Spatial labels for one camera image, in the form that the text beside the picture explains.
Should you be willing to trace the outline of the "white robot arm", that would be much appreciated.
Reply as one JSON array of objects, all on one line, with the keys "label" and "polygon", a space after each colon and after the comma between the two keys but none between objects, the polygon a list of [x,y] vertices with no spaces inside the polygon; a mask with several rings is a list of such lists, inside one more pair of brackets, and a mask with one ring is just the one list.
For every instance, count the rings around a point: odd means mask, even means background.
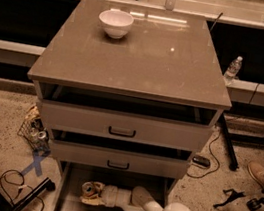
[{"label": "white robot arm", "polygon": [[142,186],[125,190],[118,186],[88,181],[82,185],[80,200],[89,206],[106,206],[122,208],[123,211],[191,211],[181,203],[161,206]]}]

